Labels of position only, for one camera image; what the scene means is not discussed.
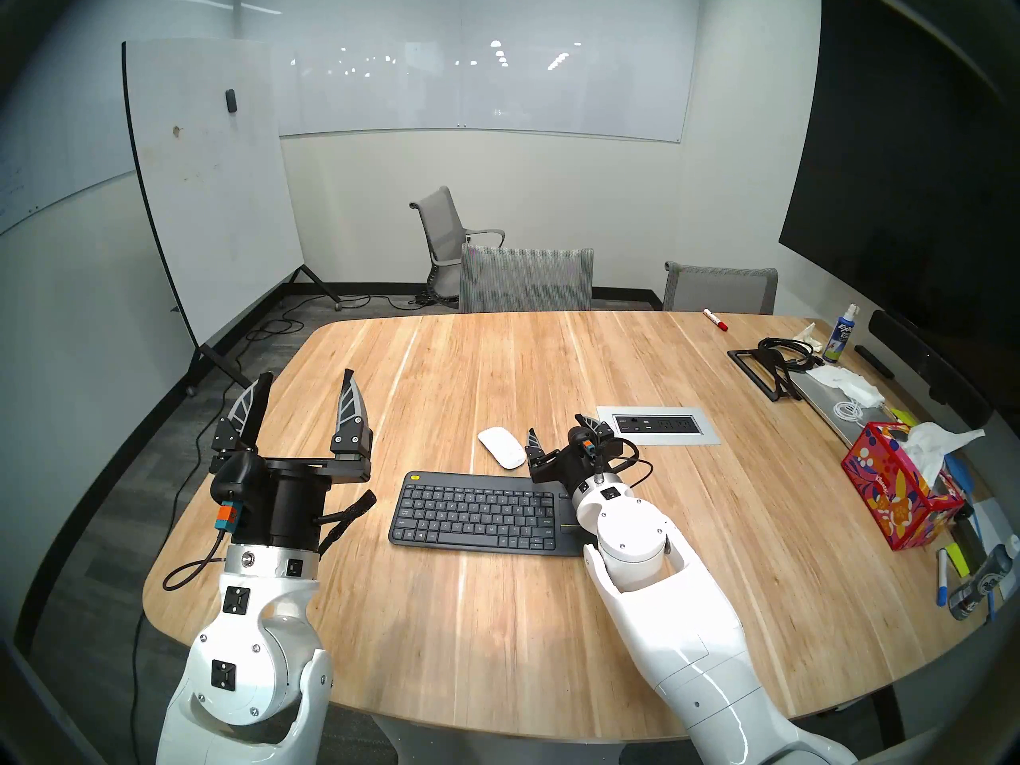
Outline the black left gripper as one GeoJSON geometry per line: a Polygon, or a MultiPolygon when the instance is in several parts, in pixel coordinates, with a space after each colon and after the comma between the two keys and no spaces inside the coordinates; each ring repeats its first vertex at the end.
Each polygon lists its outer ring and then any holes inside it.
{"type": "Polygon", "coordinates": [[[324,513],[334,484],[367,483],[373,432],[354,379],[344,371],[330,440],[332,458],[264,458],[257,439],[268,408],[273,373],[266,371],[220,417],[212,441],[210,495],[219,505],[214,523],[234,545],[327,550],[371,509],[371,490],[341,512],[324,513]]]}

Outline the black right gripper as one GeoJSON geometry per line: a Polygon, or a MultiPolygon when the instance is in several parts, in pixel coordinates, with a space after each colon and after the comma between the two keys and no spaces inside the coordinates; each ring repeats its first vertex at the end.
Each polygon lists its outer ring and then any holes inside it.
{"type": "Polygon", "coordinates": [[[630,458],[623,458],[627,442],[620,439],[605,421],[575,414],[579,424],[570,428],[566,445],[546,451],[536,429],[528,430],[525,456],[533,483],[560,483],[568,494],[597,474],[630,468],[630,458]]]}

